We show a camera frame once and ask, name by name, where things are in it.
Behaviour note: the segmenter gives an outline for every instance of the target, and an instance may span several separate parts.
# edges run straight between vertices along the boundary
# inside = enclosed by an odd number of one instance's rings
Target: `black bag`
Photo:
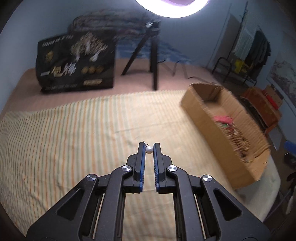
[[[112,88],[116,32],[75,32],[38,43],[36,75],[44,93]]]

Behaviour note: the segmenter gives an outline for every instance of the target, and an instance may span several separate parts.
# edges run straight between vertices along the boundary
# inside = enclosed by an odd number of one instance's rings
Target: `white pearl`
[[[147,153],[147,154],[151,154],[151,153],[153,153],[153,147],[152,147],[152,146],[147,146],[147,147],[146,147],[146,153]]]

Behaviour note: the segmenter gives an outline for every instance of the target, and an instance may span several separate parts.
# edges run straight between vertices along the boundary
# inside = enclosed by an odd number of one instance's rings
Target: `white light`
[[[157,15],[168,18],[182,18],[201,10],[209,0],[195,0],[186,6],[172,5],[163,0],[136,0],[144,8]]]

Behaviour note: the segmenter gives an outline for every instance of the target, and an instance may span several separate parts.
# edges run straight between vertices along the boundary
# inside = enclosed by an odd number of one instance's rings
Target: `open cardboard box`
[[[214,83],[193,83],[183,96],[181,105],[205,137],[234,189],[260,180],[270,155],[268,142],[230,91]],[[248,163],[241,161],[228,138],[212,120],[217,115],[232,117],[250,142],[251,160]]]

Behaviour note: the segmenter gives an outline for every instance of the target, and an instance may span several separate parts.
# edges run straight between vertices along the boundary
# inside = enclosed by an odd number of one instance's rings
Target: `striped cloth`
[[[28,228],[89,173],[126,163],[144,140],[189,174],[211,174],[233,195],[203,136],[180,107],[184,91],[142,92],[9,112],[0,123],[0,201]],[[144,192],[127,194],[123,240],[176,240],[173,197],[155,191],[146,155]]]

